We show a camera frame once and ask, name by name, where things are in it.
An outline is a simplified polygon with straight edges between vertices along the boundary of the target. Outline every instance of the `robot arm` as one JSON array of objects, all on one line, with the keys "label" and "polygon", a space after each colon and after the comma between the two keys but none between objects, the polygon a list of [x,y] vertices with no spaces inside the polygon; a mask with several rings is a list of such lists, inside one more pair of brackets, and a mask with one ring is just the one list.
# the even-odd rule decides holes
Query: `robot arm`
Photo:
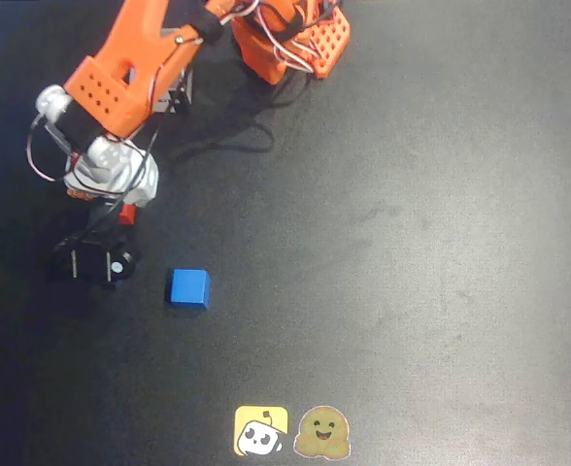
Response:
[{"label": "robot arm", "polygon": [[[156,163],[130,139],[152,114],[154,98],[228,21],[245,63],[272,84],[287,67],[325,78],[350,38],[348,22],[330,0],[208,0],[190,24],[161,37],[168,3],[125,0],[104,47],[86,57],[64,86],[50,86],[38,97],[36,122],[46,118],[47,130],[68,156],[69,194],[123,196],[125,204],[138,207],[153,199]],[[35,167],[30,137],[27,156],[52,181]]]}]

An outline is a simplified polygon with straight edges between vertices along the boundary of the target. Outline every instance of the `hugging face emoji sticker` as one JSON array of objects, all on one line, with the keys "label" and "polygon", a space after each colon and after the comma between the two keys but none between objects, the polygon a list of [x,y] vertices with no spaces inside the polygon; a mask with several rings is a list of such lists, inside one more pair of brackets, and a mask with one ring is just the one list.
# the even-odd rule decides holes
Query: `hugging face emoji sticker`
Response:
[{"label": "hugging face emoji sticker", "polygon": [[344,459],[351,454],[350,433],[342,413],[330,406],[318,406],[301,419],[294,451],[306,458]]}]

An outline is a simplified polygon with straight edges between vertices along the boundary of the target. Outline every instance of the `sticker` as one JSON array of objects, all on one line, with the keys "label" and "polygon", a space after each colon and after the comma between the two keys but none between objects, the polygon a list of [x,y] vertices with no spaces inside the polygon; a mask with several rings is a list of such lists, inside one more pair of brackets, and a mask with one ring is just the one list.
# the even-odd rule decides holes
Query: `sticker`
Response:
[{"label": "sticker", "polygon": [[265,456],[281,451],[287,425],[286,408],[241,406],[234,421],[234,451],[239,456]]},{"label": "sticker", "polygon": [[351,455],[350,435],[342,413],[331,406],[316,406],[301,419],[294,451],[305,458],[345,459]]}]

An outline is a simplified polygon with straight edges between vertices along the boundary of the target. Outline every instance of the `orange bracket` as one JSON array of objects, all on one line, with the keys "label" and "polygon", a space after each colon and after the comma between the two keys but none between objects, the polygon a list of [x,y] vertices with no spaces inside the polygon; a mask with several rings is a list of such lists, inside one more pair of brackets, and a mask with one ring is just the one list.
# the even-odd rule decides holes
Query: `orange bracket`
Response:
[{"label": "orange bracket", "polygon": [[[208,0],[217,17],[236,0]],[[199,50],[190,25],[160,37],[169,0],[125,0],[104,47],[88,56],[65,84],[65,90],[107,131],[129,137],[151,115],[151,88],[162,95]],[[124,77],[135,71],[132,83]]]},{"label": "orange bracket", "polygon": [[[298,0],[264,0],[264,3],[277,9],[284,20],[292,21],[294,9],[304,14],[305,22],[311,23],[319,15],[319,4],[322,0],[309,0],[303,12]],[[271,9],[260,7],[265,15],[269,28],[273,31],[284,29],[283,24],[274,16]],[[240,46],[243,60],[259,77],[270,84],[278,83],[286,73],[286,64],[278,60],[273,53],[273,44],[253,27],[249,26],[244,18],[236,17],[232,20],[232,30],[236,42]],[[293,39],[299,44],[309,46],[313,43],[320,57],[301,51],[292,46],[292,41],[283,43],[283,46],[306,60],[313,68],[319,79],[328,77],[351,37],[351,26],[346,17],[335,7],[332,17],[299,32]]]}]

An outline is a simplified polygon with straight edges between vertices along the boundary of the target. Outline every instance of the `cartoon face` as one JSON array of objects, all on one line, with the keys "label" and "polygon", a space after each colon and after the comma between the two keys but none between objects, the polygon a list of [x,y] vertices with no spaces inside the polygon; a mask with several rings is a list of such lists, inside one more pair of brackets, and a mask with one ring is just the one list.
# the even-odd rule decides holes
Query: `cartoon face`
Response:
[{"label": "cartoon face", "polygon": [[349,435],[348,421],[342,413],[330,406],[318,406],[301,419],[294,451],[306,458],[344,459],[351,454]]},{"label": "cartoon face", "polygon": [[344,415],[334,408],[320,406],[309,411],[301,420],[301,433],[315,436],[321,441],[347,439],[349,427]]},{"label": "cartoon face", "polygon": [[282,432],[256,420],[249,422],[238,438],[238,449],[243,454],[270,454],[282,449]]}]

